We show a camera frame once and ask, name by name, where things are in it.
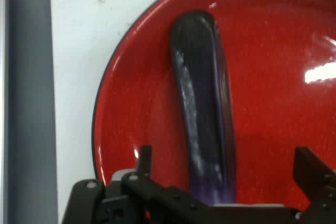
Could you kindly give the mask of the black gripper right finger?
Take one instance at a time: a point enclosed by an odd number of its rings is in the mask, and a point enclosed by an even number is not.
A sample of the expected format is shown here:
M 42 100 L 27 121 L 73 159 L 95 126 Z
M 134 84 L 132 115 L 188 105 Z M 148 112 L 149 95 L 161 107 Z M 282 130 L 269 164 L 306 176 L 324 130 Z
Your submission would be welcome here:
M 293 178 L 309 207 L 302 212 L 299 223 L 335 223 L 335 172 L 310 148 L 296 147 Z

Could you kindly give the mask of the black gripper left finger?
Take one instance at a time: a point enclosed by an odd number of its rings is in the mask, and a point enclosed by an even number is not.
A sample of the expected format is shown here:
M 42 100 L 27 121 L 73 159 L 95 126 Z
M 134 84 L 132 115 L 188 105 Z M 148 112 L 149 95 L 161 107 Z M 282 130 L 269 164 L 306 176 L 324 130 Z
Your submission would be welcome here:
M 151 216 L 207 216 L 210 207 L 177 187 L 163 187 L 151 179 L 152 147 L 139 150 L 136 171 L 125 174 L 122 191 L 142 204 Z

